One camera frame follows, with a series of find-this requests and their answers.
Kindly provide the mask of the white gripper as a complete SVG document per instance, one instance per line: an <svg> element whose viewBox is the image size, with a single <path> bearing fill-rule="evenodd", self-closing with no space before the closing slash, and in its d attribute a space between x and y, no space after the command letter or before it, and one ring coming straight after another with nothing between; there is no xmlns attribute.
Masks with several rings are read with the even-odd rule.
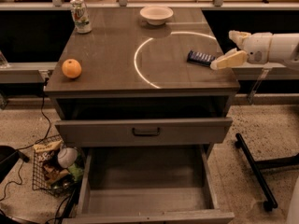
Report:
<svg viewBox="0 0 299 224"><path fill-rule="evenodd" d="M268 62L268 53L272 40L271 33L240 32L232 30L229 38L243 50L231 49L224 55L214 60L210 68L220 70L242 65L246 60L253 64L265 64Z"/></svg>

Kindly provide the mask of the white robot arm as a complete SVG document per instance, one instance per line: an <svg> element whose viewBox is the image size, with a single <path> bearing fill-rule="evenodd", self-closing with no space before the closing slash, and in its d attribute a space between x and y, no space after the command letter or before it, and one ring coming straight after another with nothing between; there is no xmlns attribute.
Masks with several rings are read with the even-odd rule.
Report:
<svg viewBox="0 0 299 224"><path fill-rule="evenodd" d="M280 63L290 69L299 68L299 34L247 33L232 30L229 38L237 45L236 49L227 51L214 59L210 68L220 70L227 67L241 66L244 63L266 64ZM299 155L273 160L256 161L253 159L245 140L240 133L235 135L235 146L241 148L255 174L266 200L263 209L270 212L278 207L278 203L268 187L262 169L294 166L299 163Z"/></svg>

